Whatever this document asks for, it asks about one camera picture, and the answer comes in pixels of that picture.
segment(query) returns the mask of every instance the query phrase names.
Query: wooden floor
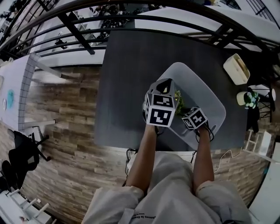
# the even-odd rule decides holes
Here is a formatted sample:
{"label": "wooden floor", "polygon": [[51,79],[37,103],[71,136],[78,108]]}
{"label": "wooden floor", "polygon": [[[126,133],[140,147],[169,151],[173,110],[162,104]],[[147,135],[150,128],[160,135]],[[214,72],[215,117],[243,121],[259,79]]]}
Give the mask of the wooden floor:
{"label": "wooden floor", "polygon": [[[100,67],[67,68],[63,72],[73,79],[61,84],[32,82],[26,117],[56,119],[57,124],[44,130],[50,139],[43,144],[42,151],[52,160],[41,160],[34,171],[28,172],[22,193],[30,200],[40,198],[42,205],[49,203],[48,211],[61,222],[80,223],[97,188],[121,186],[125,181],[126,150],[95,145]],[[14,144],[6,127],[0,125],[0,158],[7,159],[12,148]],[[237,155],[240,149],[232,151]],[[214,169],[224,152],[226,150],[213,151]],[[191,158],[184,152],[178,154],[188,161]],[[231,180],[248,204],[267,162],[246,152],[230,157],[228,153],[222,159],[216,179]]]}

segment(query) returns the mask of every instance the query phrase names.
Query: shirt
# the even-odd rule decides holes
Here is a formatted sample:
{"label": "shirt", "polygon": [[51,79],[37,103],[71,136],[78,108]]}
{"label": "shirt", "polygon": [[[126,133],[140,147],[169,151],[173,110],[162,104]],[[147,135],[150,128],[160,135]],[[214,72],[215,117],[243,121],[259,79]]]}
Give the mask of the shirt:
{"label": "shirt", "polygon": [[251,223],[249,211],[234,186],[207,181],[192,193],[189,162],[156,152],[147,195],[137,187],[97,189],[84,224],[221,224]]}

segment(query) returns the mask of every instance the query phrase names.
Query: table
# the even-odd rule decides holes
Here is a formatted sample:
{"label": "table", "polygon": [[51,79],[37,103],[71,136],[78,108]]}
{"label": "table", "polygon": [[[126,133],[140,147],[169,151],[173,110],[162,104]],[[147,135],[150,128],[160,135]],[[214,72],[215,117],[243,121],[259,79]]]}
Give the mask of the table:
{"label": "table", "polygon": [[[226,109],[226,118],[211,142],[211,149],[244,145],[247,110],[236,102],[246,85],[236,86],[223,69],[232,54],[201,42],[146,31],[113,31],[101,70],[95,119],[95,143],[138,148],[145,122],[141,106],[151,83],[175,62],[192,69]],[[191,150],[166,129],[157,150]]]}
{"label": "table", "polygon": [[[25,122],[26,98],[29,92],[30,83],[36,67],[50,72],[58,77],[62,74],[43,65],[38,60],[40,56],[32,53],[19,58],[0,68],[0,76],[3,77],[0,89],[0,120],[12,130],[24,132],[24,130],[39,126],[54,124],[55,120],[42,122]],[[14,93],[14,102],[11,108],[3,108],[2,102],[7,99],[8,91]]]}

